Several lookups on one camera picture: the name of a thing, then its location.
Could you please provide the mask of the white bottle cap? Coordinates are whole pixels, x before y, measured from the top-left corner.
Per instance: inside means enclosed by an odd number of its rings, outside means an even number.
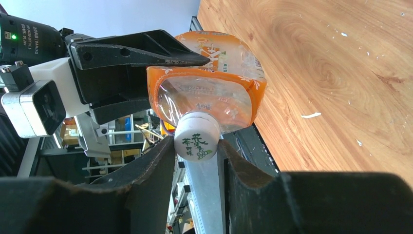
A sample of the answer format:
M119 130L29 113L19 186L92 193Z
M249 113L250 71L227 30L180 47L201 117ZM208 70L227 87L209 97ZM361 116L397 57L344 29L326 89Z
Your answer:
M206 161L217 153L220 135L220 125L212 115L187 113L178 121L174 148L177 155L187 161Z

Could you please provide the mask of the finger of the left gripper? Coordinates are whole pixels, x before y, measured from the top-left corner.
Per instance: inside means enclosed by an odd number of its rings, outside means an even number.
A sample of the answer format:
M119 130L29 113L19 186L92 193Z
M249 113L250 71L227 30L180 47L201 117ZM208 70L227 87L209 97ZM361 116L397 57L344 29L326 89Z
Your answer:
M151 106L147 99L98 102L90 106L90 114L95 123L102 125L150 108Z
M202 66L210 59L179 42L165 30L72 42L69 54L76 67L89 70L131 65L133 67Z

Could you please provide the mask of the orange label tea bottle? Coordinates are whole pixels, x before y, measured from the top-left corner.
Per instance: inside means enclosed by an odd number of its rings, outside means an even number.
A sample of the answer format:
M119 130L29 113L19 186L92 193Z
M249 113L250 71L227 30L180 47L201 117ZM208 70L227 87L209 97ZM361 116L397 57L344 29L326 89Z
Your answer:
M209 62L192 67L147 68L154 112L173 126L185 114L203 112L218 121L222 133L249 127L267 85L252 50L237 37L221 32L192 31L177 39Z

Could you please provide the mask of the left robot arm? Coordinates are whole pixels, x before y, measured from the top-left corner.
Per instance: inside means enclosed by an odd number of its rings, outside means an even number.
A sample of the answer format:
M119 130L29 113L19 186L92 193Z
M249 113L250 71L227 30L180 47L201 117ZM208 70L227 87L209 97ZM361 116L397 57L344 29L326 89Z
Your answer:
M66 100L73 104L78 98L97 124L150 107L147 67L193 67L209 62L164 30L93 38L1 14L1 64L21 60L36 66L56 59L67 59L69 64L74 93Z

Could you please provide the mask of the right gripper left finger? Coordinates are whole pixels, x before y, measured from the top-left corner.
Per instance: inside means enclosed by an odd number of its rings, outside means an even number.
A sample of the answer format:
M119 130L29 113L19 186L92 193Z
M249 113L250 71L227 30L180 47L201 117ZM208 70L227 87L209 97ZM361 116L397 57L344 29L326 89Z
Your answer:
M0 180L3 234L163 234L175 164L173 137L90 184L53 177Z

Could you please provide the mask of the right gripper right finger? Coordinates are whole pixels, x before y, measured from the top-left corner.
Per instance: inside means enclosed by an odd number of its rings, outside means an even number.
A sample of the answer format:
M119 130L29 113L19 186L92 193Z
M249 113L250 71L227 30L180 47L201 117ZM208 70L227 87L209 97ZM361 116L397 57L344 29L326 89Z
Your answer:
M271 176L226 141L226 234L410 234L413 192L389 173L281 172Z

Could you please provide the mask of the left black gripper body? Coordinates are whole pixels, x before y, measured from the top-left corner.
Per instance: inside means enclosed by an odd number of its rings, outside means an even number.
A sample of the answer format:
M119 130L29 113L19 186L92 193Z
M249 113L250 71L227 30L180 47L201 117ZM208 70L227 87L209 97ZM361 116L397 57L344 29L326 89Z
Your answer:
M64 37L67 48L72 42L85 39L95 38L73 32ZM147 66L123 65L81 70L71 59L71 70L80 100L90 105L98 102L148 99L146 68Z

